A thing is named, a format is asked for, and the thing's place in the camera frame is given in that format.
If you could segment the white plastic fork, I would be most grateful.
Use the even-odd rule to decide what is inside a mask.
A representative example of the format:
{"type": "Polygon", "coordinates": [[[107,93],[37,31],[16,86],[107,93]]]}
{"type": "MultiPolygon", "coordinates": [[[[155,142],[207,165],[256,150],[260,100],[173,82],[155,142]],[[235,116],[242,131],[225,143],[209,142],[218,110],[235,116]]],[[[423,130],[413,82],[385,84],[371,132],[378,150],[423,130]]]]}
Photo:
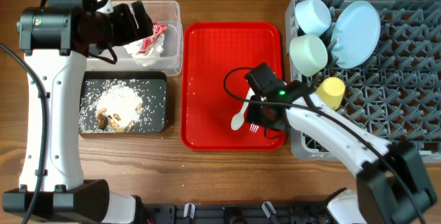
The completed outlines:
{"type": "Polygon", "coordinates": [[[250,131],[251,131],[251,132],[257,132],[258,129],[259,129],[259,126],[258,126],[258,125],[254,124],[254,123],[252,123],[252,124],[250,125],[250,131]]]}

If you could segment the red snack wrapper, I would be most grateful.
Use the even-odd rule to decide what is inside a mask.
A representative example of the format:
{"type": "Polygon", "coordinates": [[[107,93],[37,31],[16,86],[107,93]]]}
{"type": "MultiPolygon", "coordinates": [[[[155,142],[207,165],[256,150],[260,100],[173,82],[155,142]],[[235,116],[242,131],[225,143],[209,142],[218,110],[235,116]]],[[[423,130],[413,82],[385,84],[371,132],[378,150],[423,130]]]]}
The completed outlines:
{"type": "Polygon", "coordinates": [[[142,46],[139,49],[139,53],[144,54],[147,49],[158,39],[158,37],[163,34],[167,29],[167,24],[154,22],[153,23],[153,34],[149,37],[143,39],[142,46]]]}

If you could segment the white plastic spoon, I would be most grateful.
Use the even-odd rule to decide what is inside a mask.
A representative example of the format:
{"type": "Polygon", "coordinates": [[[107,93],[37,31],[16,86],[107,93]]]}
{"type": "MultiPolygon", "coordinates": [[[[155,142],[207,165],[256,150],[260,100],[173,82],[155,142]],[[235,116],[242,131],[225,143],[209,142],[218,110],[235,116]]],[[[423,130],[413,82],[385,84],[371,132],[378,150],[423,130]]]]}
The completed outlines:
{"type": "Polygon", "coordinates": [[[248,105],[249,105],[248,102],[244,102],[239,112],[232,117],[231,129],[233,131],[239,130],[242,127],[243,123],[245,122],[245,111],[248,105]]]}

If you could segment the white napkin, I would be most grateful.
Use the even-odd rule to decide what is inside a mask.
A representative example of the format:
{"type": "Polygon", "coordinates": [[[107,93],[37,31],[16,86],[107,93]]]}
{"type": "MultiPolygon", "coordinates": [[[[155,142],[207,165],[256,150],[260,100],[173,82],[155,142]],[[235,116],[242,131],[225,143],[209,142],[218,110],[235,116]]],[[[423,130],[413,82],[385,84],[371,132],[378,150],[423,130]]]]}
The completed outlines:
{"type": "Polygon", "coordinates": [[[157,38],[144,38],[124,45],[126,52],[135,60],[136,64],[147,67],[155,64],[164,51],[165,35],[160,34],[157,38]]]}

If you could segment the yellow plastic cup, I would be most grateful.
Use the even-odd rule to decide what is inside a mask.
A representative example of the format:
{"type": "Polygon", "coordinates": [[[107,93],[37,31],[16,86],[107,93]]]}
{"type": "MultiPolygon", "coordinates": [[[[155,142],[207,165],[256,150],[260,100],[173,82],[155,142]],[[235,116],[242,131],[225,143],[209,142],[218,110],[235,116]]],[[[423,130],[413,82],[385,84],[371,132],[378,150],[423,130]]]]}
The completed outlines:
{"type": "Polygon", "coordinates": [[[338,77],[326,78],[316,89],[315,93],[332,110],[337,110],[345,94],[345,83],[338,77]]]}

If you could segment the mint green bowl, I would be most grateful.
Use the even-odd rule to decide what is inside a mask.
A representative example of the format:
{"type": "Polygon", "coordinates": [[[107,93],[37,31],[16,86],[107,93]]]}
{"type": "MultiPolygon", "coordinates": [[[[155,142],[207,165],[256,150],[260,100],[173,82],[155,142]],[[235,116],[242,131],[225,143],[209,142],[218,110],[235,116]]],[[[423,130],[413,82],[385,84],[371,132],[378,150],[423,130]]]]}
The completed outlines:
{"type": "Polygon", "coordinates": [[[313,34],[293,38],[289,44],[289,54],[297,71],[306,77],[322,70],[328,62],[324,43],[313,34]]]}

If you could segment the blue bowl with rice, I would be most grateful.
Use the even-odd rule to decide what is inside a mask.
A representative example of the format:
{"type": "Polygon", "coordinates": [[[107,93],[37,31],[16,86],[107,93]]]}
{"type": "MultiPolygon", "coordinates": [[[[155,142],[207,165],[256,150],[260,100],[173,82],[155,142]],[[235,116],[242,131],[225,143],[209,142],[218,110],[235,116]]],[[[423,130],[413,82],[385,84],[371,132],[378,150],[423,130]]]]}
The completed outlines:
{"type": "Polygon", "coordinates": [[[295,7],[295,16],[300,29],[305,34],[321,36],[331,25],[331,14],[321,0],[304,0],[295,7]]]}

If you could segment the light blue plate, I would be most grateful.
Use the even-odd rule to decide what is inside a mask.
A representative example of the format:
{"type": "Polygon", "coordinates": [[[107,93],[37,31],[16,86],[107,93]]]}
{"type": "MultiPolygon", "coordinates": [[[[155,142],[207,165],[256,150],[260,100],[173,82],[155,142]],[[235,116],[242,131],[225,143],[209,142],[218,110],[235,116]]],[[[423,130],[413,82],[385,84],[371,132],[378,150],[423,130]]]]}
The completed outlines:
{"type": "Polygon", "coordinates": [[[331,41],[337,41],[331,49],[338,57],[340,68],[354,68],[364,63],[377,46],[380,36],[380,17],[367,1],[355,1],[347,6],[337,19],[331,41]]]}

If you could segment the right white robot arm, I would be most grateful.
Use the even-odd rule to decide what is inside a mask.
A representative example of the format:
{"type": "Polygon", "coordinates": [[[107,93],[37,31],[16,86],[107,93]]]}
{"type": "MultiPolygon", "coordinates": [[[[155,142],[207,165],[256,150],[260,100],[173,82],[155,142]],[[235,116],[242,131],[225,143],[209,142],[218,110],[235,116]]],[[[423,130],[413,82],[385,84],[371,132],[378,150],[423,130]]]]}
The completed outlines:
{"type": "Polygon", "coordinates": [[[307,85],[285,83],[262,63],[245,80],[254,92],[247,122],[264,131],[293,128],[317,140],[356,178],[327,203],[337,223],[425,222],[424,212],[438,198],[419,151],[393,144],[358,127],[328,107],[307,85]]]}

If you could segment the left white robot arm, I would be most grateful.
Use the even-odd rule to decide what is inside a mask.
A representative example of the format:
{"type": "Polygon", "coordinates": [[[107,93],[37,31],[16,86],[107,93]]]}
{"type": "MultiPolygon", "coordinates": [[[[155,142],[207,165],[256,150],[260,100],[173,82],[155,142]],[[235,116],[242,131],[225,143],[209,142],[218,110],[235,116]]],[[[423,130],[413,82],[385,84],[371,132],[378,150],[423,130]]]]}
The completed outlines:
{"type": "Polygon", "coordinates": [[[28,140],[17,188],[2,207],[24,223],[153,223],[140,197],[86,180],[79,156],[79,110],[89,58],[152,35],[141,1],[41,0],[17,22],[18,64],[28,73],[28,140]]]}

